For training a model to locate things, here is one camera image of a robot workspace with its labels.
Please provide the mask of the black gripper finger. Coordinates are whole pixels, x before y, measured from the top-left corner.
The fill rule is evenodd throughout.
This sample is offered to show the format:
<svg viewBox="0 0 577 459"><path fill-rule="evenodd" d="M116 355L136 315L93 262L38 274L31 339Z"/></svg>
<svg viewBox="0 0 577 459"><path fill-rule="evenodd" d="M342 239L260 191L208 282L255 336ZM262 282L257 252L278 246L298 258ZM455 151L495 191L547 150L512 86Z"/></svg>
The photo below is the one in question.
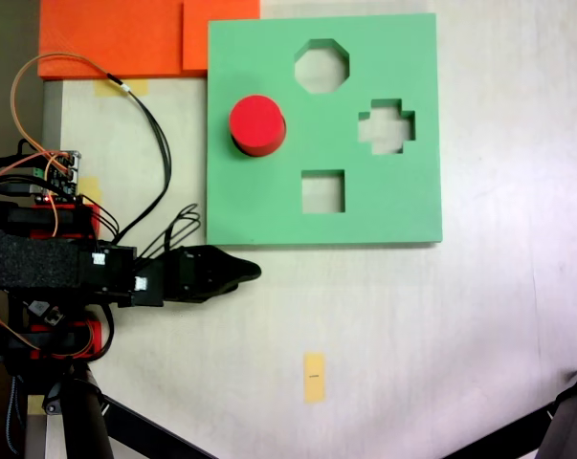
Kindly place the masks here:
<svg viewBox="0 0 577 459"><path fill-rule="evenodd" d="M203 301L206 302L212 298L219 297L222 295L227 295L236 291L239 287L239 283L230 284L210 284L206 287L206 291L203 294Z"/></svg>
<svg viewBox="0 0 577 459"><path fill-rule="evenodd" d="M232 256L217 247L205 247L205 275L215 286L235 286L261 277L261 268L254 262Z"/></svg>

